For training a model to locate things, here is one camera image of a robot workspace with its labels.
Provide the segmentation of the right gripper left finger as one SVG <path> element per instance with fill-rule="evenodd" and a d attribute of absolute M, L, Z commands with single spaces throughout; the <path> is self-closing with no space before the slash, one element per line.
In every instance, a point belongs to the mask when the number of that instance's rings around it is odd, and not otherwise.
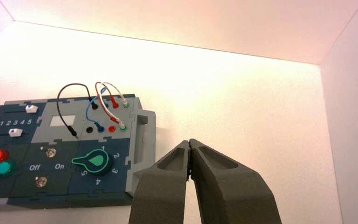
<path fill-rule="evenodd" d="M 136 188 L 130 224 L 184 222 L 189 141 L 184 140 L 148 168 Z"/>

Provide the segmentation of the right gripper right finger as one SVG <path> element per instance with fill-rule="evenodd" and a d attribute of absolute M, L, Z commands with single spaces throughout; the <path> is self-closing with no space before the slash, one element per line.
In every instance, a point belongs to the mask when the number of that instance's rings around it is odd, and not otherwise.
<path fill-rule="evenodd" d="M 255 170 L 190 139 L 191 179 L 203 224 L 280 224 L 273 192 Z"/>

